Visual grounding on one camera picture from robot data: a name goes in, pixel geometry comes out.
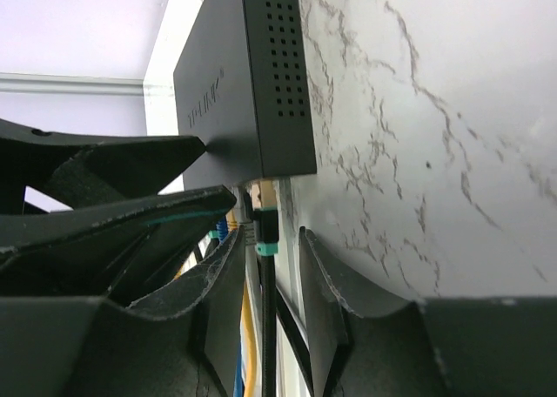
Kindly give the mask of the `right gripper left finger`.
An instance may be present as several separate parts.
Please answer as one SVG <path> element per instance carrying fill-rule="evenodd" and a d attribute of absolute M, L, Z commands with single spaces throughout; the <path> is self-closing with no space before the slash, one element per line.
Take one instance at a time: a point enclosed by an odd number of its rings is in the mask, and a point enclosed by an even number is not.
<path fill-rule="evenodd" d="M 100 297 L 3 298 L 4 396 L 229 396 L 245 232 L 123 308 Z"/>

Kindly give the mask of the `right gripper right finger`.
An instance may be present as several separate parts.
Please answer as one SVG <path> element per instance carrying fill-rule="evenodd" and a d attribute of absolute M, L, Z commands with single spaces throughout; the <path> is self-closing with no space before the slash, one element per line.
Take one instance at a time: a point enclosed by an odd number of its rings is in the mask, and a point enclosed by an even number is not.
<path fill-rule="evenodd" d="M 317 396 L 553 396 L 553 297 L 407 300 L 299 231 Z"/>

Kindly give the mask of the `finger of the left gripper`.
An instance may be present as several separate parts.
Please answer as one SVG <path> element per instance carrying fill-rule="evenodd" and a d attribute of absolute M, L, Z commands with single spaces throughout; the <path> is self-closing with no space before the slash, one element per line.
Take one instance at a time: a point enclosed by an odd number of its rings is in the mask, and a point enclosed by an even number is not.
<path fill-rule="evenodd" d="M 1 217 L 4 297 L 144 297 L 235 205 L 225 187 Z"/>
<path fill-rule="evenodd" d="M 31 187 L 72 209 L 158 194 L 205 152 L 195 136 L 112 137 L 1 123 L 1 212 Z"/>

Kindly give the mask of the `black network switch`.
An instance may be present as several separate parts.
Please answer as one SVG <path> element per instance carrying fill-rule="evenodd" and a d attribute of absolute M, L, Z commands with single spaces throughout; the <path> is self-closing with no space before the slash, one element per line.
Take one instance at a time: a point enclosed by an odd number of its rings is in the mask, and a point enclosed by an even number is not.
<path fill-rule="evenodd" d="M 173 86 L 186 189 L 317 171 L 299 0 L 204 0 Z"/>

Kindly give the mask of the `left aluminium frame post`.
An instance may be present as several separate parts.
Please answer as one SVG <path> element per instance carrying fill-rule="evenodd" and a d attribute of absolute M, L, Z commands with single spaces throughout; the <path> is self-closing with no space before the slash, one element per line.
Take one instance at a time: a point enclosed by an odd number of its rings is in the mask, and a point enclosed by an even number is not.
<path fill-rule="evenodd" d="M 1 73 L 1 92 L 99 96 L 144 95 L 141 79 Z"/>

